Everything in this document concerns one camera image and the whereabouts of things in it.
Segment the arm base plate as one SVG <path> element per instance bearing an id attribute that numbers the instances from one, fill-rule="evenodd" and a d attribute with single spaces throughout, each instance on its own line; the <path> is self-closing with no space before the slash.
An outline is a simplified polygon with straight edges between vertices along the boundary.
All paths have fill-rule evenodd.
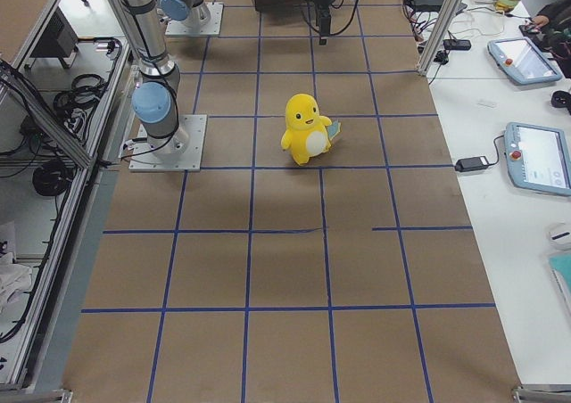
<path id="1" fill-rule="evenodd" d="M 128 168 L 132 172 L 176 172 L 201 169 L 208 117 L 205 114 L 183 114 L 178 131 L 163 141 L 148 138 L 139 125 L 137 136 L 145 138 L 134 146 Z"/>

